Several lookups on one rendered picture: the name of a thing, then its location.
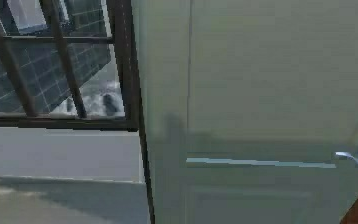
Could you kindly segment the dark framed window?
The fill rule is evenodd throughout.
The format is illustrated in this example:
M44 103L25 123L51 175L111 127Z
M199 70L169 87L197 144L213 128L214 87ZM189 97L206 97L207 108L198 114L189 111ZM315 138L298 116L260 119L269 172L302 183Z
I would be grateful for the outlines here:
M139 128L130 0L0 0L0 127Z

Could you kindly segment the pale green room door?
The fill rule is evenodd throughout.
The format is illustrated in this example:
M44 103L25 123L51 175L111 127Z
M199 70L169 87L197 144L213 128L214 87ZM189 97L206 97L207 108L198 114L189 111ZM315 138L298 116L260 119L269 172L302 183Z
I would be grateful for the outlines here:
M132 0L154 224L340 224L358 0Z

